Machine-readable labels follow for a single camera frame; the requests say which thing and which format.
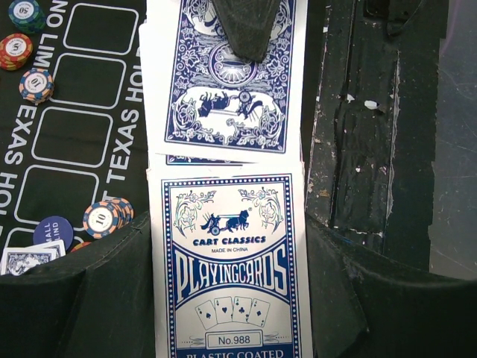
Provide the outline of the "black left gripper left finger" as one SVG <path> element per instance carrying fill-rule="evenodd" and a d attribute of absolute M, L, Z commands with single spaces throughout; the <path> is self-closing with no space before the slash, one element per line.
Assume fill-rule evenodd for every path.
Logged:
<path fill-rule="evenodd" d="M 148 213 L 20 276 L 1 276 L 2 357 L 154 357 Z"/>

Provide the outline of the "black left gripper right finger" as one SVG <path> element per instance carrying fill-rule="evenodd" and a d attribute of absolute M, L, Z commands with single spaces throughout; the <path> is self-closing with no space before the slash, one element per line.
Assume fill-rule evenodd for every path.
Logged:
<path fill-rule="evenodd" d="M 476 282 L 406 266 L 306 217 L 313 357 L 475 357 Z"/>

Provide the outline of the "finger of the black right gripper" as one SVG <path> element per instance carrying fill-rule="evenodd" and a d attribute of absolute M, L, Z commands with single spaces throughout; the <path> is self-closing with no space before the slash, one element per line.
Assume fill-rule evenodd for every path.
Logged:
<path fill-rule="evenodd" d="M 268 48 L 279 0 L 213 0 L 234 53 L 261 63 Z"/>

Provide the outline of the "orange chips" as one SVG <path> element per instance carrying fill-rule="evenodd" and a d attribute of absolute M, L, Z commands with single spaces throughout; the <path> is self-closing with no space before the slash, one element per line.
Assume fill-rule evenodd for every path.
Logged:
<path fill-rule="evenodd" d="M 8 35 L 1 41 L 1 68 L 7 71 L 20 69 L 33 53 L 33 49 L 33 43 L 27 35 Z"/>
<path fill-rule="evenodd" d="M 74 247 L 71 249 L 70 252 L 71 252 L 71 253 L 72 253 L 72 252 L 75 252 L 75 251 L 77 251 L 77 250 L 79 250 L 79 249 L 81 249 L 81 248 L 84 248 L 84 247 L 86 247 L 86 246 L 88 246 L 88 245 L 90 245 L 90 244 L 91 244 L 91 242 L 81 242 L 81 243 L 77 244 L 76 246 L 74 246 Z"/>

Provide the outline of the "pink chips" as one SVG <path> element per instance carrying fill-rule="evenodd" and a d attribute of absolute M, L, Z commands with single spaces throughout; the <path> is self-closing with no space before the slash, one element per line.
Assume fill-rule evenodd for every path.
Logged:
<path fill-rule="evenodd" d="M 25 72 L 19 82 L 19 93 L 24 100 L 40 104 L 50 99 L 54 81 L 47 69 L 32 68 Z"/>
<path fill-rule="evenodd" d="M 124 198 L 111 198 L 88 206 L 83 228 L 94 239 L 101 239 L 132 222 L 134 209 Z"/>

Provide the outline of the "blue small blind button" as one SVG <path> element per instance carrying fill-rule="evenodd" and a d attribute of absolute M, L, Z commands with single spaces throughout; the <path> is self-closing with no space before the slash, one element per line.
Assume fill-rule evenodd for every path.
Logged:
<path fill-rule="evenodd" d="M 68 250 L 74 238 L 74 231 L 69 221 L 62 216 L 44 218 L 34 229 L 33 243 L 35 245 L 62 240 Z"/>

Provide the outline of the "card drawn from deck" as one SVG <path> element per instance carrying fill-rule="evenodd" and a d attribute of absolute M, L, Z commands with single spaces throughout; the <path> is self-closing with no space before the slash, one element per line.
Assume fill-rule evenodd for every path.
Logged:
<path fill-rule="evenodd" d="M 148 1 L 139 28 L 148 153 L 299 160 L 307 10 L 278 4 L 256 62 L 233 51 L 212 1 Z"/>

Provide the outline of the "dealt card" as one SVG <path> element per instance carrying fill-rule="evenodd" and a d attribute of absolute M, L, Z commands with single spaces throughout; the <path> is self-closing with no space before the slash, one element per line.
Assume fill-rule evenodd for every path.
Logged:
<path fill-rule="evenodd" d="M 63 240 L 45 242 L 27 248 L 6 248 L 1 257 L 1 275 L 19 276 L 29 269 L 63 257 Z"/>

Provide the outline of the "blue playing card deck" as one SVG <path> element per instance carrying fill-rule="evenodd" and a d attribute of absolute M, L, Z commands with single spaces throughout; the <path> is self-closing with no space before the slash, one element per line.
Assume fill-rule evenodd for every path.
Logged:
<path fill-rule="evenodd" d="M 311 357 L 301 161 L 147 177 L 156 355 Z"/>

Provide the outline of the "green chip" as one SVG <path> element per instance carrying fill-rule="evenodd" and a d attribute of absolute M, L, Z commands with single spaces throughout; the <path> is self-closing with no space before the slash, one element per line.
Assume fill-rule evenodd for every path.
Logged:
<path fill-rule="evenodd" d="M 45 14 L 35 0 L 12 1 L 8 15 L 11 22 L 25 34 L 39 33 L 45 27 Z"/>

